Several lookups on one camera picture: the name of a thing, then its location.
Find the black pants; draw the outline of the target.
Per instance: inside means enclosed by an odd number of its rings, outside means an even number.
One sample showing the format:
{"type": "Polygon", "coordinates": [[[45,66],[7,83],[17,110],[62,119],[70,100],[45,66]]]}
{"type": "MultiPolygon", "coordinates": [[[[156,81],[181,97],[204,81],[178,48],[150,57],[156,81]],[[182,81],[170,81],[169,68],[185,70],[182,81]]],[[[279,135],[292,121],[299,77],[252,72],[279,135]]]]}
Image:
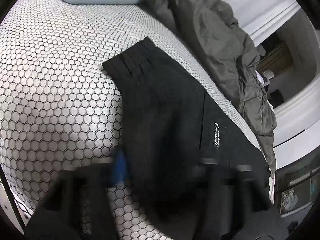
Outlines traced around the black pants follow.
{"type": "Polygon", "coordinates": [[[268,164],[199,81],[149,38],[103,68],[122,96],[131,189],[150,223],[173,239],[255,239],[255,215],[269,208],[268,164]],[[252,172],[192,180],[194,157],[252,172]]]}

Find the white honeycomb mattress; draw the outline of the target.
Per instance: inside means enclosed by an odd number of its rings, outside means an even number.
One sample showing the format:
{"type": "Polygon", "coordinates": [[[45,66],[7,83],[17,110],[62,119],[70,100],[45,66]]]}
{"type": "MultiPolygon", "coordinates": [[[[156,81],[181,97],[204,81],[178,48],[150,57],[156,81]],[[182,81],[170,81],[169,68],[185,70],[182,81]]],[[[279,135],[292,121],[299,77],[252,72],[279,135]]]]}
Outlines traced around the white honeycomb mattress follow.
{"type": "Polygon", "coordinates": [[[67,168],[110,160],[123,104],[102,63],[148,37],[208,92],[248,147],[240,164],[268,168],[248,124],[187,45],[143,7],[17,0],[1,22],[1,168],[28,219],[67,168]]]}

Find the dark shelving unit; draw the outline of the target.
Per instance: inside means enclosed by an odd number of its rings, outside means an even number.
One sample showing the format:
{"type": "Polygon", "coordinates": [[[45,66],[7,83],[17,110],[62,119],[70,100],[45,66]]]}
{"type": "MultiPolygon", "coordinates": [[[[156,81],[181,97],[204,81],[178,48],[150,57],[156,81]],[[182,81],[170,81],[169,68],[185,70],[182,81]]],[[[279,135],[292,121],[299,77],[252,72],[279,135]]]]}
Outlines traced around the dark shelving unit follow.
{"type": "Polygon", "coordinates": [[[287,217],[312,205],[319,195],[319,167],[289,182],[277,185],[274,205],[287,217]]]}

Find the grey crumpled duvet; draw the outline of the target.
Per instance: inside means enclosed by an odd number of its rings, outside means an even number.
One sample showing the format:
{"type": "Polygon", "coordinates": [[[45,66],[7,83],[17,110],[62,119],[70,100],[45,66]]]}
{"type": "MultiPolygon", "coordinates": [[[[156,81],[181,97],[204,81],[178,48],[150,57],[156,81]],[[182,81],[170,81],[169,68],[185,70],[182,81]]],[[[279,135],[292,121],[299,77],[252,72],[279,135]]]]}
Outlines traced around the grey crumpled duvet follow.
{"type": "Polygon", "coordinates": [[[143,0],[168,29],[180,35],[225,97],[253,131],[271,173],[276,116],[257,78],[260,55],[222,0],[143,0]]]}

